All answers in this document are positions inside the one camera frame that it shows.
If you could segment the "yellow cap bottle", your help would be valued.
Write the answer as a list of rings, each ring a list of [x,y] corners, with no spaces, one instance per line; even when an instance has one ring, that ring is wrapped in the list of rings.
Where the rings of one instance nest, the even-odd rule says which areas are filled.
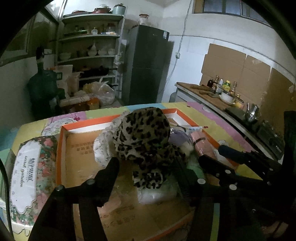
[[[229,92],[231,89],[231,82],[229,80],[226,80],[222,87],[224,91]]]

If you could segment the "dark green refrigerator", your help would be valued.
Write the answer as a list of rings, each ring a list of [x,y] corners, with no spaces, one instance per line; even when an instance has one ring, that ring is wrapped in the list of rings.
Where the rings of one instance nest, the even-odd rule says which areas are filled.
[[[131,29],[126,45],[121,99],[126,105],[157,101],[170,33],[138,25]]]

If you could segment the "cardboard sheets on wall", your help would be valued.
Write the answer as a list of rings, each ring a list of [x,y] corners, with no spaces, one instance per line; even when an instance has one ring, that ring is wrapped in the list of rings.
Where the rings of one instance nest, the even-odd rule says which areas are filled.
[[[284,112],[295,111],[293,82],[278,70],[245,53],[210,44],[201,70],[201,84],[219,76],[232,84],[248,103],[259,106],[262,118],[283,131]]]

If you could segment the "barred window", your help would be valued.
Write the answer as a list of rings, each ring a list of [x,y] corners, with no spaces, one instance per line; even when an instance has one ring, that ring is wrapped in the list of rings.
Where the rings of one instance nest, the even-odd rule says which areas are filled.
[[[231,16],[240,16],[265,25],[269,23],[253,8],[240,0],[201,0],[195,1],[195,14],[222,14]]]

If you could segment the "leopard print cloth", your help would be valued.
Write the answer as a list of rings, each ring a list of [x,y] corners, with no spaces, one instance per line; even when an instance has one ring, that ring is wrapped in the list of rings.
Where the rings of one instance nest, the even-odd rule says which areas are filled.
[[[133,166],[135,187],[159,189],[185,167],[186,154],[169,142],[170,134],[169,121],[160,108],[141,108],[123,117],[112,138],[119,159]]]

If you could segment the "white bowl on counter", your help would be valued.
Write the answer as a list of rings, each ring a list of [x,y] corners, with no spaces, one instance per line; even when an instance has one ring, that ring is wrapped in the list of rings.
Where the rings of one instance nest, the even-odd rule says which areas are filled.
[[[219,98],[227,104],[234,104],[235,98],[229,95],[228,93],[221,92]]]

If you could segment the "light blue pot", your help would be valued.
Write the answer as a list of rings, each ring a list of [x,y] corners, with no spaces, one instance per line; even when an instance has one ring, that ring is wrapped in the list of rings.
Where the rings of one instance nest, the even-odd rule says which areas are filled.
[[[125,11],[126,11],[126,6],[124,6],[123,3],[121,3],[121,4],[116,4],[113,7],[112,13],[115,15],[125,15]]]

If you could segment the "blue water jug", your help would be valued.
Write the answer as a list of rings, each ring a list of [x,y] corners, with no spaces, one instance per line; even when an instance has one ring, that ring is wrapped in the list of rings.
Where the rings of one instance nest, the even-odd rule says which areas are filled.
[[[42,120],[62,114],[60,98],[65,91],[58,88],[58,74],[44,69],[44,47],[36,49],[37,73],[27,83],[32,115],[35,120]]]

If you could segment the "plastic bag of food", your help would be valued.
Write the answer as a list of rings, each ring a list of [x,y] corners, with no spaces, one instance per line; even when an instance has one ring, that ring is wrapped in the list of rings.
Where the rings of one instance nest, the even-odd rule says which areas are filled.
[[[103,81],[103,77],[99,81],[85,84],[82,90],[98,98],[102,106],[110,105],[115,100],[115,91],[108,85],[108,82]]]

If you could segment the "steel kettle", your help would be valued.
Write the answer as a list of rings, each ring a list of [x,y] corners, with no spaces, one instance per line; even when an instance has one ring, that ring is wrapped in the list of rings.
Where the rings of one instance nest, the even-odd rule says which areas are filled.
[[[261,113],[259,111],[259,106],[256,104],[250,105],[247,103],[247,111],[245,112],[245,120],[249,123],[253,123],[257,121],[261,117]]]

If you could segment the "metal kitchen shelf rack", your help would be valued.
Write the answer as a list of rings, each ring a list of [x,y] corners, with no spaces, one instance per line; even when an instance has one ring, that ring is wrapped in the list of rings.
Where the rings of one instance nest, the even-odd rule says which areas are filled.
[[[78,12],[62,17],[57,64],[71,65],[79,73],[80,89],[102,80],[119,95],[124,25],[125,16],[113,13]]]

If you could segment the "floral tissue pack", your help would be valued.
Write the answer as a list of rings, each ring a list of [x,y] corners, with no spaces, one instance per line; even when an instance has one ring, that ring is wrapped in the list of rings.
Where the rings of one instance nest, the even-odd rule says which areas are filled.
[[[18,149],[10,187],[13,229],[31,230],[56,186],[57,139],[40,136]]]

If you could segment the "plastic bagged soft item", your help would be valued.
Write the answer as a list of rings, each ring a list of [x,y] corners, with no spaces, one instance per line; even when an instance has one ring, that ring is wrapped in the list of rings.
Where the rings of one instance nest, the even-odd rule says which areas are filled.
[[[98,209],[108,240],[145,240],[175,225],[189,212],[179,198],[154,204],[140,204],[137,189],[115,190]]]

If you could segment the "colourful cartoon bed sheet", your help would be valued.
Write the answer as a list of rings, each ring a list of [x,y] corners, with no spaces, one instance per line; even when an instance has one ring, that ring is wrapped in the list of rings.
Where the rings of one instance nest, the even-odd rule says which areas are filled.
[[[211,145],[215,148],[220,144],[228,144],[233,149],[239,151],[251,151],[252,147],[246,140],[234,130],[224,119],[215,114],[215,112],[204,107],[201,104],[193,102],[177,102],[158,104],[158,108],[162,109],[166,117],[181,126],[202,126]],[[125,111],[133,111],[138,109],[138,105],[124,106],[121,108],[104,108],[90,111],[82,111],[75,114],[78,121],[85,121],[93,118],[100,118],[110,115],[120,116]],[[48,135],[56,135],[59,142],[60,131],[65,122],[54,128],[53,123],[57,118],[48,118],[40,121],[34,121],[22,125],[16,135],[13,137],[13,143],[10,149],[16,153],[20,144],[47,133]]]

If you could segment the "wooden kitchen counter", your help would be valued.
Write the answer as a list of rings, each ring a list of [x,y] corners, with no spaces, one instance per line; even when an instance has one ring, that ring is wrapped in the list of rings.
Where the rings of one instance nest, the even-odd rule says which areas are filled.
[[[227,123],[229,123],[234,129],[236,129],[243,137],[246,137],[250,144],[256,145],[264,154],[272,156],[272,152],[262,144],[249,130],[245,128],[239,121],[226,112],[226,109],[230,107],[229,104],[224,102],[210,91],[194,89],[191,84],[177,82],[177,97],[189,101],[198,102],[211,109],[211,111],[222,117]]]

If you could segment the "cream plush toy purple dress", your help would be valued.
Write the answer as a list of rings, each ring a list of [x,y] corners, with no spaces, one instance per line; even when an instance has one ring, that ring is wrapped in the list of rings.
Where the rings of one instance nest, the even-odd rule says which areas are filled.
[[[189,156],[194,150],[190,137],[183,130],[177,128],[170,129],[169,143],[179,147],[186,156]]]

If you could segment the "glass jar on fridge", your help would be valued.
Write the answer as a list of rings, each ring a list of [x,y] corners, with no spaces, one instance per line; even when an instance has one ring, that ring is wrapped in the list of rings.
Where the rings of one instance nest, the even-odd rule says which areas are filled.
[[[147,26],[149,21],[149,15],[148,14],[139,14],[139,20],[138,20],[138,24],[139,25],[144,25]]]

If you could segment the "pink towel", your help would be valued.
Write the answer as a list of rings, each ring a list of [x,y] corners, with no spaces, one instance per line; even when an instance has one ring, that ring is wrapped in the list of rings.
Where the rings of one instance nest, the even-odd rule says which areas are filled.
[[[210,142],[208,141],[206,135],[203,132],[192,132],[191,139],[193,142],[194,149],[199,157],[207,155],[215,160],[217,159]]]

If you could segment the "orange rimmed cardboard tray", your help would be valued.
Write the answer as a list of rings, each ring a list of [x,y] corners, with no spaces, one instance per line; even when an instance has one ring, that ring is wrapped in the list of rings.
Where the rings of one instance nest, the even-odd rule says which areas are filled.
[[[63,125],[57,150],[56,182],[65,187],[74,187],[94,177],[103,167],[95,161],[93,144],[97,136],[107,128],[118,115],[104,116]],[[132,187],[132,170],[130,165],[123,164],[116,179],[115,190],[127,190]],[[159,240],[168,235],[173,240],[183,240],[187,236],[188,223],[192,220],[194,210],[179,220],[175,225],[163,230],[162,233],[145,240]]]

